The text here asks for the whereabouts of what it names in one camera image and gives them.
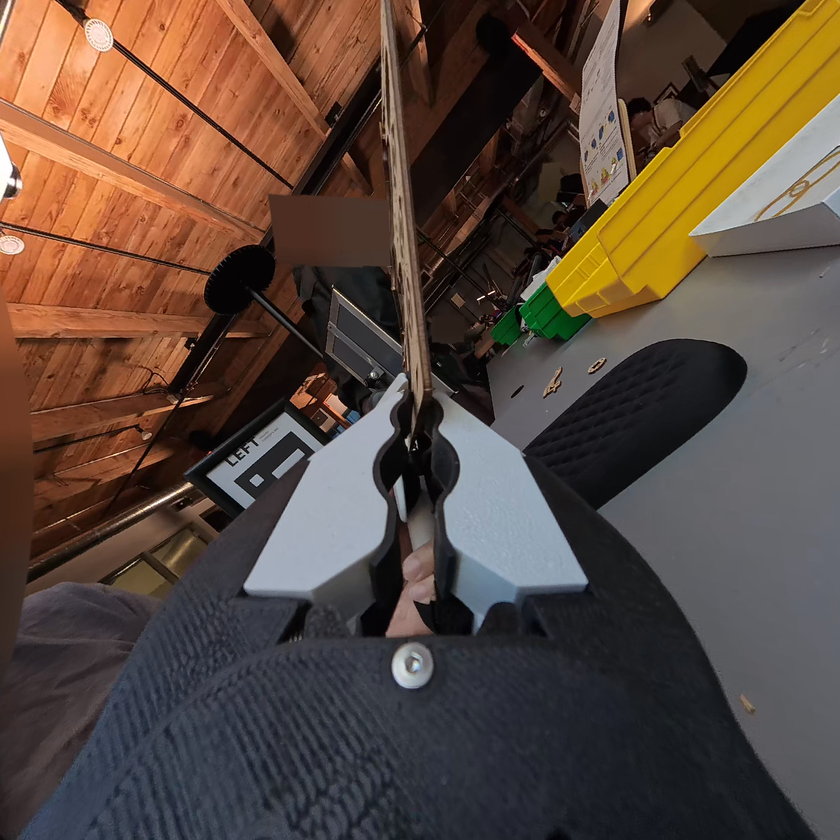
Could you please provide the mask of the instruction poster board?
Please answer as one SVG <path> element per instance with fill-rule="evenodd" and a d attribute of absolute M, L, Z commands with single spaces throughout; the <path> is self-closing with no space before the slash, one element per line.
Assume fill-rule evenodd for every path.
<path fill-rule="evenodd" d="M 579 139 L 587 207 L 612 204 L 636 177 L 627 106 L 618 97 L 616 63 L 627 3 L 605 6 L 602 26 L 583 65 Z"/>

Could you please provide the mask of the black round disc on pole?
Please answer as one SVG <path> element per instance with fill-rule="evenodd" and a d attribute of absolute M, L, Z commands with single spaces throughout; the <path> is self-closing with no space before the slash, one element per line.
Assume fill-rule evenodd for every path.
<path fill-rule="evenodd" d="M 266 296 L 276 267 L 274 255 L 262 245 L 237 248 L 209 275 L 204 288 L 204 302 L 215 314 L 227 317 L 241 314 L 254 302 L 322 360 L 323 352 Z"/>

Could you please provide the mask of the person's left hand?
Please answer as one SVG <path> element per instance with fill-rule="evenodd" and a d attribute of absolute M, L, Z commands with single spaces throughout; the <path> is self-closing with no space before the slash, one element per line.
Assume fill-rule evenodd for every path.
<path fill-rule="evenodd" d="M 421 617 L 417 604 L 430 605 L 436 598 L 434 582 L 434 541 L 412 551 L 402 561 L 403 589 L 386 637 L 417 637 L 432 635 Z"/>

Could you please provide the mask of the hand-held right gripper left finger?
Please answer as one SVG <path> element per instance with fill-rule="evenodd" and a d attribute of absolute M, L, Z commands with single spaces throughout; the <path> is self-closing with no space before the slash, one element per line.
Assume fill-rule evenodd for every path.
<path fill-rule="evenodd" d="M 355 633 L 383 636 L 403 589 L 397 523 L 410 466 L 410 394 L 376 408 L 313 455 L 245 593 L 334 609 Z"/>

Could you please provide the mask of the green plastic bin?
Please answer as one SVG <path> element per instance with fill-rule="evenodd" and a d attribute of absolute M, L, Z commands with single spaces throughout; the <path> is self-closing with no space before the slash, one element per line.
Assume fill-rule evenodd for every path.
<path fill-rule="evenodd" d="M 522 328 L 538 338 L 567 341 L 590 320 L 592 317 L 586 313 L 573 317 L 563 310 L 543 280 L 527 300 L 513 306 L 496 322 L 490 335 L 496 343 L 506 346 L 515 343 Z"/>

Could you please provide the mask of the grey metal framed panel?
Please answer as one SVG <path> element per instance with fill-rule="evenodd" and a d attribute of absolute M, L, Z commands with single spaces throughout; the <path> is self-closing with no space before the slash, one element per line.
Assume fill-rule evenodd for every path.
<path fill-rule="evenodd" d="M 403 348 L 345 297 L 332 289 L 325 351 L 352 377 L 385 391 L 403 373 Z"/>

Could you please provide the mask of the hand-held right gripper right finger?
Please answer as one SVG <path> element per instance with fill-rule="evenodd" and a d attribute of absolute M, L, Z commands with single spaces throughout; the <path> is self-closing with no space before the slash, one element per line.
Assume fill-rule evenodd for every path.
<path fill-rule="evenodd" d="M 583 592 L 587 577 L 522 452 L 446 395 L 430 408 L 436 624 L 480 625 L 499 603 Z"/>

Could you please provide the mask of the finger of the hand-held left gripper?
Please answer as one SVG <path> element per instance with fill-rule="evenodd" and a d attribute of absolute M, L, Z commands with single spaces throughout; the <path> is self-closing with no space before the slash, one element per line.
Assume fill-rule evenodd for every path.
<path fill-rule="evenodd" d="M 393 413 L 395 410 L 407 408 L 409 412 L 414 408 L 414 395 L 411 379 L 408 373 L 397 375 L 383 392 L 375 394 L 371 400 L 373 413 Z"/>

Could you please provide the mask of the white cardboard box tray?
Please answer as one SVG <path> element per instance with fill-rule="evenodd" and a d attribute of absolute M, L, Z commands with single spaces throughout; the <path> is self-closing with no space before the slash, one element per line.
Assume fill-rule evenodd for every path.
<path fill-rule="evenodd" d="M 755 222 L 766 205 L 839 146 L 839 97 L 835 97 L 792 139 L 689 234 L 708 257 L 738 256 L 839 244 L 838 189 L 821 202 L 798 204 L 775 218 Z"/>

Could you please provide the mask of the silver air duct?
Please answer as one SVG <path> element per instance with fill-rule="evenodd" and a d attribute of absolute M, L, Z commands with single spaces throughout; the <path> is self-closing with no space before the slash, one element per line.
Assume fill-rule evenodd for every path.
<path fill-rule="evenodd" d="M 26 583 L 31 584 L 43 578 L 106 539 L 129 529 L 157 511 L 171 508 L 173 505 L 183 502 L 184 499 L 189 499 L 196 492 L 202 493 L 191 482 L 184 481 L 100 521 L 86 532 L 57 545 L 32 560 L 28 567 Z"/>

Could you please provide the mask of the laser-cut plywood parts sheet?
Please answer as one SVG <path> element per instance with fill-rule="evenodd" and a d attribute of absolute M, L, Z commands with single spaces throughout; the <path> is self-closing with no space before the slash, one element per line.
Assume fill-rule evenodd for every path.
<path fill-rule="evenodd" d="M 434 396 L 393 4 L 381 1 L 381 136 L 392 237 L 392 279 L 402 319 L 404 367 L 413 398 L 412 442 L 430 437 Z"/>

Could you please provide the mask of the yellow plastic bin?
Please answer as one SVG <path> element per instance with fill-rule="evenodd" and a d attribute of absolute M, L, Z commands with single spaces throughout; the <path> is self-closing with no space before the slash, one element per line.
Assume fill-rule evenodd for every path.
<path fill-rule="evenodd" d="M 690 233 L 838 92 L 839 2 L 804 2 L 548 275 L 562 309 L 664 299 L 706 257 Z"/>

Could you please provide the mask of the tan rubber bands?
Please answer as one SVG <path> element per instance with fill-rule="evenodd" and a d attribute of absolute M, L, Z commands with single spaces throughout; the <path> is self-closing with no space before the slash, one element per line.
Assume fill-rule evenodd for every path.
<path fill-rule="evenodd" d="M 806 205 L 805 198 L 811 202 L 821 202 L 824 194 L 830 196 L 838 189 L 838 169 L 839 146 L 837 145 L 757 213 L 753 220 L 760 222 L 781 216 L 798 204 Z"/>

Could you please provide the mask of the black framed marker sign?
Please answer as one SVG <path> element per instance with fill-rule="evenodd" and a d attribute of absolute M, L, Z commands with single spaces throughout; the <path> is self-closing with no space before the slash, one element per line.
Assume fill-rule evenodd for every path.
<path fill-rule="evenodd" d="M 279 401 L 185 472 L 184 478 L 236 518 L 329 437 L 289 401 Z"/>

